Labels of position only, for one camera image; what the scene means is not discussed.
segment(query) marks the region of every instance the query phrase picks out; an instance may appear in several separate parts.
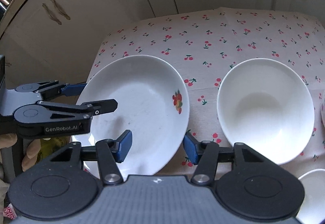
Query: red cherry pattern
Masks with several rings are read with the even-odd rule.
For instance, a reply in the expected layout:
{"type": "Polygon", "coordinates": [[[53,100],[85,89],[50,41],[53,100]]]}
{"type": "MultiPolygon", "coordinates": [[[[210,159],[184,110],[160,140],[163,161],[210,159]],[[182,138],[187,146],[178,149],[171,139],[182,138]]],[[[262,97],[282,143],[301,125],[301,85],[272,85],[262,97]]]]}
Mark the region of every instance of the red cherry pattern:
{"type": "Polygon", "coordinates": [[[252,47],[253,49],[256,49],[255,44],[256,44],[255,42],[252,42],[252,43],[248,44],[248,47],[252,47]]]}
{"type": "Polygon", "coordinates": [[[279,54],[277,54],[276,51],[272,51],[272,56],[277,56],[277,57],[279,57],[279,54]]]}
{"type": "Polygon", "coordinates": [[[222,43],[226,43],[226,42],[227,42],[227,41],[225,40],[224,37],[221,37],[221,38],[219,39],[219,41],[222,41],[222,43]]]}
{"type": "Polygon", "coordinates": [[[193,83],[196,83],[196,79],[192,78],[192,79],[185,79],[184,83],[186,83],[188,86],[192,86],[193,83]]]}
{"type": "Polygon", "coordinates": [[[214,83],[215,86],[219,86],[220,85],[220,82],[221,82],[221,78],[217,78],[216,79],[216,83],[214,83]]]}
{"type": "Polygon", "coordinates": [[[181,165],[182,165],[182,166],[185,166],[186,163],[187,163],[187,166],[189,166],[189,167],[192,167],[192,166],[193,166],[193,163],[189,160],[188,157],[185,157],[185,161],[182,161],[182,162],[181,162],[181,165]]]}
{"type": "Polygon", "coordinates": [[[184,60],[185,60],[185,61],[187,61],[187,60],[192,61],[192,60],[193,60],[193,57],[192,57],[192,55],[187,54],[187,55],[186,55],[186,58],[184,58],[184,60]]]}
{"type": "Polygon", "coordinates": [[[203,49],[208,49],[209,48],[209,46],[211,46],[212,44],[211,43],[209,43],[207,40],[204,42],[204,47],[203,47],[203,49]]]}

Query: white dish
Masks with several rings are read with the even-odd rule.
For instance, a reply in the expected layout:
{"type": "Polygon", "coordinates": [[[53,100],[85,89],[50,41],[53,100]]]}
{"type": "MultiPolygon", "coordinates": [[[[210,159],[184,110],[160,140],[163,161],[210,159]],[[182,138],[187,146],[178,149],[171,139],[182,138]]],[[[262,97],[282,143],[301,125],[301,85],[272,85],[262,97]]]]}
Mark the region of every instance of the white dish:
{"type": "Polygon", "coordinates": [[[297,157],[314,127],[306,85],[271,59],[250,59],[232,68],[220,85],[217,113],[230,144],[243,142],[277,164],[297,157]]]}
{"type": "MultiPolygon", "coordinates": [[[[77,104],[115,99],[113,113],[94,116],[87,135],[75,135],[82,146],[116,139],[124,130],[133,134],[132,147],[118,167],[124,179],[130,174],[153,175],[179,148],[190,116],[190,101],[179,73],[162,59],[135,55],[118,59],[101,69],[86,85],[77,104]]],[[[97,162],[85,162],[99,178],[97,162]]]]}
{"type": "Polygon", "coordinates": [[[303,224],[319,224],[325,220],[325,169],[315,169],[298,178],[305,198],[297,219],[303,224]]]}

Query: cherry print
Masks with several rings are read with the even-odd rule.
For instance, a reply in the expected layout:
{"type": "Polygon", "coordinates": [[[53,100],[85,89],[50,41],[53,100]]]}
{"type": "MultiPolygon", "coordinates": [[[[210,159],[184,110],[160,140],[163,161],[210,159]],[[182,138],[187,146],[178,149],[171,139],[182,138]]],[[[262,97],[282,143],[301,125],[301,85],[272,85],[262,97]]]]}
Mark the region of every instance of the cherry print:
{"type": "Polygon", "coordinates": [[[186,55],[186,58],[184,58],[184,60],[186,61],[187,59],[189,59],[190,61],[192,61],[193,60],[192,55],[187,54],[186,55]]]}
{"type": "Polygon", "coordinates": [[[284,40],[281,40],[281,42],[282,42],[282,47],[286,48],[287,47],[286,45],[288,44],[284,40]]]}
{"type": "Polygon", "coordinates": [[[208,49],[209,46],[211,46],[211,43],[209,43],[207,40],[206,40],[204,43],[205,43],[205,44],[204,44],[203,49],[208,49]]]}
{"type": "Polygon", "coordinates": [[[246,29],[246,28],[244,29],[244,34],[245,34],[245,35],[248,35],[248,33],[250,33],[250,32],[251,32],[251,31],[250,31],[249,29],[246,29]]]}
{"type": "Polygon", "coordinates": [[[276,51],[272,51],[272,56],[277,56],[277,57],[279,57],[279,55],[277,54],[276,51]]]}
{"type": "Polygon", "coordinates": [[[164,53],[165,55],[168,55],[170,50],[171,50],[170,48],[167,48],[167,50],[161,51],[161,53],[164,53]]]}
{"type": "Polygon", "coordinates": [[[224,37],[221,37],[219,41],[222,41],[222,43],[226,43],[227,41],[224,39],[224,37]]]}
{"type": "Polygon", "coordinates": [[[172,36],[171,35],[166,35],[165,39],[163,40],[164,42],[168,41],[172,36]]]}
{"type": "Polygon", "coordinates": [[[248,47],[252,47],[253,49],[256,49],[255,42],[252,42],[251,44],[248,44],[248,47]]]}
{"type": "Polygon", "coordinates": [[[196,83],[196,79],[192,78],[192,79],[185,79],[184,83],[186,83],[188,86],[192,86],[193,83],[196,83]]]}
{"type": "Polygon", "coordinates": [[[207,63],[206,61],[204,61],[203,65],[206,65],[209,68],[212,65],[212,63],[207,63]]]}

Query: tablecloth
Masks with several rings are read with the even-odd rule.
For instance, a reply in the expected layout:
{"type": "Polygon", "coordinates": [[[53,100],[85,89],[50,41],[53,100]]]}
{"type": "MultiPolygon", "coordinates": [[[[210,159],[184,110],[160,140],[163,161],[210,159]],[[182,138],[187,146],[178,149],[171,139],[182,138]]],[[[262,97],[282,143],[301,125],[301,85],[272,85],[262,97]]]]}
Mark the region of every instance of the tablecloth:
{"type": "MultiPolygon", "coordinates": [[[[116,59],[135,54],[162,58],[180,73],[191,103],[188,131],[199,141],[215,141],[222,147],[229,143],[218,122],[216,100],[226,73],[250,58],[271,58],[288,65],[311,93],[315,125],[305,150],[283,167],[297,177],[325,168],[320,109],[325,30],[316,18],[295,12],[218,8],[139,21],[105,37],[87,81],[116,59]]],[[[190,175],[195,167],[181,146],[160,173],[190,175]]],[[[229,170],[229,164],[219,165],[217,177],[229,170]]]]}

